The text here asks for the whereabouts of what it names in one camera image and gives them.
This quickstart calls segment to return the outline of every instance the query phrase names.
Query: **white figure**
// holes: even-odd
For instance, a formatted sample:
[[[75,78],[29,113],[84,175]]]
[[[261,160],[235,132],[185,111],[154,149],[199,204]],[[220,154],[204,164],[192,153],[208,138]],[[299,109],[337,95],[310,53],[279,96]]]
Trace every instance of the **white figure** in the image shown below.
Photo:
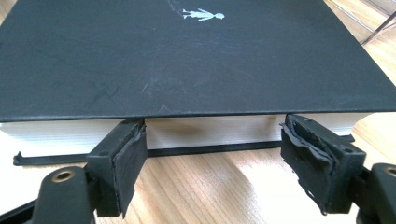
[[[207,21],[210,20],[214,17],[218,18],[218,19],[223,19],[224,15],[222,13],[216,13],[215,15],[213,15],[212,13],[202,10],[200,8],[198,8],[198,10],[200,11],[186,11],[183,8],[183,13],[190,13],[189,15],[183,15],[184,19],[186,19],[187,17],[191,17],[191,18],[200,18],[198,21]]]

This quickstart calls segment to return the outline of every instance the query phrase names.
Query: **white emblem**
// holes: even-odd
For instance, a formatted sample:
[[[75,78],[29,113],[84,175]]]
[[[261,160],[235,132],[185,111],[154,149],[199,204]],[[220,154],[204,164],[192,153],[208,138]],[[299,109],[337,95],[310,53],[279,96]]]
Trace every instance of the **white emblem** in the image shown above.
[[[207,21],[215,17],[221,20],[224,19],[224,15],[222,13],[213,14],[200,8],[198,8],[198,10],[199,11],[186,11],[183,8],[183,13],[189,13],[188,15],[183,15],[183,18],[184,19],[186,19],[187,17],[200,18],[198,21]]]

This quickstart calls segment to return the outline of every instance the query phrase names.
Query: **black book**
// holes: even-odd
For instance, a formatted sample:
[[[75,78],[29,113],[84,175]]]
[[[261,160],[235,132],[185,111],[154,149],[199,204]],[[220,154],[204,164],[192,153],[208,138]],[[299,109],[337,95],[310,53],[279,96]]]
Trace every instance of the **black book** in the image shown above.
[[[149,149],[205,152],[276,142],[285,114],[348,135],[396,111],[394,85],[317,0],[19,0],[0,96],[2,147],[28,157],[88,152],[127,118],[146,119]]]

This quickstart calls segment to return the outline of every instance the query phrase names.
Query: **wooden surface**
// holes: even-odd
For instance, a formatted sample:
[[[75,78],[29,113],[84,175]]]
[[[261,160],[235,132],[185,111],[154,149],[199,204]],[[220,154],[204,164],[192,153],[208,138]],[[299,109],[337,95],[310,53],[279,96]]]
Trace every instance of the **wooden surface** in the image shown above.
[[[0,0],[0,21],[13,2]],[[348,5],[349,1],[338,2]],[[359,12],[359,15],[373,13],[366,13],[367,10],[367,7],[353,7],[353,13]],[[354,21],[345,17],[343,22],[348,26]],[[359,29],[348,28],[352,33],[359,32]],[[381,35],[364,48],[396,84],[396,31]],[[394,127],[395,113],[373,114],[356,124],[353,132],[355,145],[368,153],[368,168],[381,161],[396,163]],[[15,167],[12,156],[17,151],[17,148],[0,151],[0,214],[33,200],[41,179],[59,168]],[[349,215],[324,217],[300,188],[297,176],[282,161],[279,152],[276,148],[148,159],[135,185],[136,192],[126,218],[99,218],[97,221],[355,223],[356,206]]]

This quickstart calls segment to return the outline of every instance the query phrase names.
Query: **wood grain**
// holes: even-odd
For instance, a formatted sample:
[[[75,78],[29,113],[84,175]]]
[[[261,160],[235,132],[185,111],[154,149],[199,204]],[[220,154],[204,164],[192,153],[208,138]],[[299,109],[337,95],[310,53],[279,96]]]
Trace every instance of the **wood grain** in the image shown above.
[[[0,1],[0,22],[15,2]],[[370,27],[382,20],[378,15],[371,16],[374,12],[366,6],[334,2],[343,10],[329,6],[359,38],[364,38],[367,30],[346,17],[345,11],[368,20]],[[381,35],[364,48],[396,84],[395,32]],[[396,163],[395,126],[395,113],[373,114],[357,123],[353,131],[355,145],[367,151],[367,167],[381,161]],[[33,200],[41,179],[61,167],[15,167],[11,158],[17,151],[0,151],[0,214]],[[356,206],[349,215],[324,217],[299,187],[296,174],[279,152],[275,148],[148,159],[126,218],[98,218],[97,222],[355,223]]]

